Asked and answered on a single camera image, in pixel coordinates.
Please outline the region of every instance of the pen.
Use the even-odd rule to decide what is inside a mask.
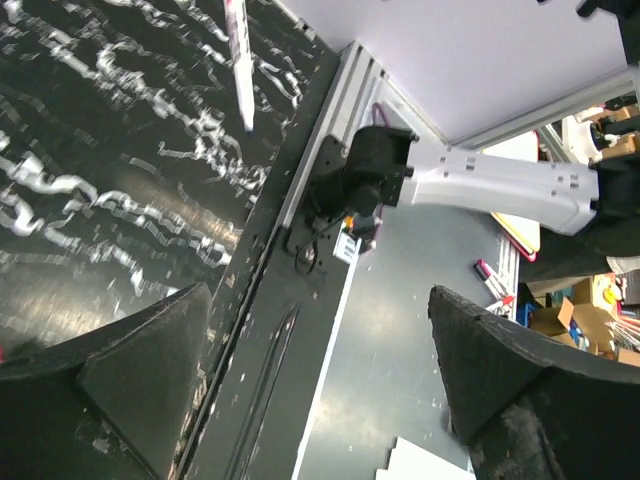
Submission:
[[[256,106],[253,100],[253,60],[251,60],[245,1],[224,0],[224,13],[227,20],[229,49],[240,116],[244,123],[244,129],[247,133],[252,133]]]

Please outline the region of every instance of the blue object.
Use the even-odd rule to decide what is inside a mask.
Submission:
[[[571,335],[573,341],[576,342],[576,345],[580,345],[582,330],[580,330],[580,327],[578,327],[578,324],[573,319],[571,319],[571,322],[569,323],[569,335]]]
[[[516,322],[518,322],[523,327],[529,328],[529,317],[535,309],[536,306],[532,303],[527,303],[524,307],[519,308],[516,311]]]

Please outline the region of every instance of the red marker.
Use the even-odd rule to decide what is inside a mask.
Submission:
[[[511,305],[514,300],[515,300],[515,297],[513,295],[509,295],[508,297],[504,297],[502,300],[499,300],[496,303],[492,303],[491,305],[489,305],[487,307],[487,310],[489,310],[490,312],[493,312],[494,310],[497,310],[500,307],[506,307],[507,305]]]

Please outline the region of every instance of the clutter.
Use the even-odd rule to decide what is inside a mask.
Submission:
[[[500,275],[483,259],[476,261],[472,268],[496,299],[496,302],[486,307],[487,311],[496,315],[508,315],[512,311],[516,297],[500,279]]]
[[[640,353],[633,351],[640,347],[640,321],[620,314],[621,298],[615,275],[596,275],[578,283],[559,307],[527,312],[529,328],[573,348],[640,366]]]
[[[627,105],[611,111],[593,107],[562,120],[562,143],[582,164],[593,164],[640,150],[640,109]]]

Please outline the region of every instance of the white wall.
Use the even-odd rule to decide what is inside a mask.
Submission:
[[[626,67],[615,18],[580,0],[279,0],[331,47],[353,40],[452,142]]]

